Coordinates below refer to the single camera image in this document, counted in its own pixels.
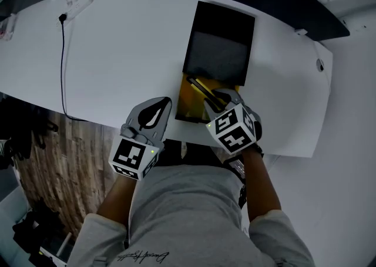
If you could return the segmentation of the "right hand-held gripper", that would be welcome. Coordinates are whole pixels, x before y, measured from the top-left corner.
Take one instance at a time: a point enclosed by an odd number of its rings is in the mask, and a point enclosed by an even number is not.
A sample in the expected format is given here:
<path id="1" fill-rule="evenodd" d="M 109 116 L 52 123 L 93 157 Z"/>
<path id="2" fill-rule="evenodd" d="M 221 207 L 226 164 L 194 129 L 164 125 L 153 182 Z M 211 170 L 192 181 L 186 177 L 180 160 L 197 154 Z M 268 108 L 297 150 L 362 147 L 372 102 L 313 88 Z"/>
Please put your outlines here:
<path id="1" fill-rule="evenodd" d="M 212 92 L 226 106 L 218 107 L 211 100 L 204 100 L 205 111 L 211 120 L 206 128 L 222 149 L 227 154 L 235 154 L 259 141 L 261 123 L 242 105 L 239 93 L 225 88 L 213 89 Z"/>

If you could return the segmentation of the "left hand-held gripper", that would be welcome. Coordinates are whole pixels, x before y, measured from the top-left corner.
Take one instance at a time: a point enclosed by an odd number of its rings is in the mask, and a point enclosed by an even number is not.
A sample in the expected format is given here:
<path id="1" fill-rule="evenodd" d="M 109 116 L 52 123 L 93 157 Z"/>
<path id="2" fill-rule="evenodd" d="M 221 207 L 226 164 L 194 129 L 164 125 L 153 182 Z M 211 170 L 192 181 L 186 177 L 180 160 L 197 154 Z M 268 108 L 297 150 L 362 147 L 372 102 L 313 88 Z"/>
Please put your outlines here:
<path id="1" fill-rule="evenodd" d="M 132 109 L 127 125 L 112 141 L 109 164 L 114 173 L 138 181 L 145 178 L 164 150 L 161 140 L 171 109 L 169 97 L 152 98 Z"/>

